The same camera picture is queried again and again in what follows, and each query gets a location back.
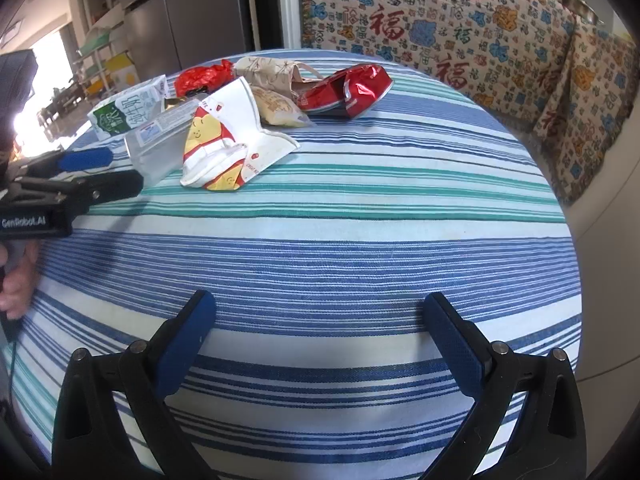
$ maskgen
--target round table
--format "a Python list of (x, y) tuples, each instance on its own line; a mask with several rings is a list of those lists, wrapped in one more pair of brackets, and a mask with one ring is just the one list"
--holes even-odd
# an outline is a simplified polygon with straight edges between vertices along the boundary
[[(323, 74), (363, 59), (264, 54)], [(487, 339), (533, 354), (561, 346), (575, 366), (578, 267), (535, 163), (469, 99), (382, 65), (395, 85), (373, 109), (287, 129), (300, 149), (243, 188), (185, 189), (174, 173), (45, 245), (14, 396), (46, 453), (71, 352), (149, 338), (198, 288), (216, 298), (216, 327), (166, 403), (225, 478), (419, 476), (472, 404), (420, 321), (417, 301), (435, 290)], [(128, 164), (122, 139), (102, 144)], [(523, 395), (482, 467), (499, 458)]]

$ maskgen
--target blue gripper pad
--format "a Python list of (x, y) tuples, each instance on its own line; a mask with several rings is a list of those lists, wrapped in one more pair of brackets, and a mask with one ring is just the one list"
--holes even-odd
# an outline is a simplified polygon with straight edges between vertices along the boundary
[(113, 161), (113, 152), (109, 148), (91, 148), (68, 152), (58, 161), (60, 171), (82, 171), (103, 168)]
[(422, 307), (424, 325), (436, 343), (460, 391), (478, 400), (484, 382), (484, 365), (469, 346), (456, 322), (465, 323), (440, 292), (428, 295)]
[(156, 395), (159, 399), (178, 391), (215, 321), (216, 300), (210, 292), (205, 292), (158, 359)]

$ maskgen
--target screw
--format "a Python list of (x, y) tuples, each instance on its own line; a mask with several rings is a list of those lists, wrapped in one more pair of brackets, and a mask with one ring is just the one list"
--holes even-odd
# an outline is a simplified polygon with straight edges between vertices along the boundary
[(500, 355), (505, 355), (509, 351), (509, 345), (502, 341), (494, 341), (491, 343), (491, 348), (494, 349), (494, 352)]
[(561, 348), (554, 348), (551, 353), (558, 361), (564, 361), (566, 359), (566, 352)]
[(138, 339), (129, 345), (132, 354), (142, 354), (146, 350), (146, 341)]
[(86, 348), (78, 348), (71, 354), (71, 358), (74, 361), (82, 361), (82, 359), (84, 359), (88, 355), (89, 355), (89, 352)]

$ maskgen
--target gray refrigerator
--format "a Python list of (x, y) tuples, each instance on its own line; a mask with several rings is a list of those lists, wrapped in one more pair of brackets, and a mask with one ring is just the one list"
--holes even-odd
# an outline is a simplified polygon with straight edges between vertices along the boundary
[(255, 50), (249, 0), (120, 0), (140, 79)]

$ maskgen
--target clear plastic container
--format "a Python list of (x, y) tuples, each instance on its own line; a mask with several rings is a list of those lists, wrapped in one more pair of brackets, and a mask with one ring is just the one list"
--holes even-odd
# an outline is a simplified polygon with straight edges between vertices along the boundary
[(206, 94), (170, 108), (125, 134), (131, 163), (144, 177), (145, 187), (155, 186), (182, 166), (184, 143), (202, 97)]

